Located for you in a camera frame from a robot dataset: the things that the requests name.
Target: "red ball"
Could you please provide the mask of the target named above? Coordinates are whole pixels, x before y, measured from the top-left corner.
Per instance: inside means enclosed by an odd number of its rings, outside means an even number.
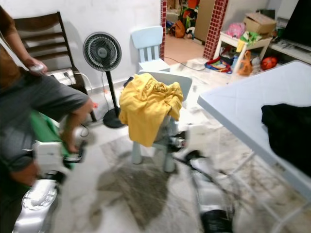
[[[275,57],[267,57],[261,62],[261,69],[267,70],[277,65],[277,59]]]

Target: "chair backrest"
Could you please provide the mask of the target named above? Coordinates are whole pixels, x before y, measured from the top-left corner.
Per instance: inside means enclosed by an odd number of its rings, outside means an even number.
[[[188,93],[190,91],[190,87],[192,84],[192,78],[180,75],[178,73],[166,72],[166,71],[147,71],[141,70],[139,74],[149,73],[151,74],[157,81],[164,83],[166,85],[171,85],[174,82],[179,83],[181,91],[183,92],[185,101],[188,97]]]
[[[162,43],[163,28],[154,26],[132,32],[132,40],[139,50],[140,62],[159,59],[160,44]]]
[[[28,53],[44,60],[50,71],[75,67],[60,12],[14,21]]]

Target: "doorway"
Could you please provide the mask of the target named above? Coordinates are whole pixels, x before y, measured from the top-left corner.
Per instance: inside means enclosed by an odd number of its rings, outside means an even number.
[[[163,42],[161,58],[169,65],[205,57],[216,50],[228,0],[161,0]],[[181,38],[169,34],[180,21],[186,30]]]

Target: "stand fan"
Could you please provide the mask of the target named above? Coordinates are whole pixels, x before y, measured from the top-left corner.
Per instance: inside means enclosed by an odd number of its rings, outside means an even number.
[[[122,52],[120,44],[113,36],[107,33],[94,33],[86,39],[83,45],[83,54],[91,67],[98,71],[106,72],[114,109],[109,110],[104,115],[104,125],[114,129],[124,126],[119,120],[120,109],[117,106],[110,73],[121,61]]]

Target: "hand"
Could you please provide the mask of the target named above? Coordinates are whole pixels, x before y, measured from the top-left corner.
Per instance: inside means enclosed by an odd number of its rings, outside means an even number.
[[[33,58],[33,57],[29,57],[29,58],[27,58],[27,59],[25,59],[24,61],[23,61],[23,64],[29,69],[30,67],[33,67],[33,66],[35,66],[35,65],[43,65],[43,69],[42,69],[42,71],[41,71],[41,73],[42,74],[45,74],[47,71],[48,71],[48,68],[46,67],[46,65],[43,63],[43,62],[41,62],[41,61],[39,61],[39,60],[37,60],[37,59],[35,59],[35,58]],[[38,73],[34,73],[34,72],[31,72],[33,75],[36,75],[36,76],[39,76],[39,74]]]

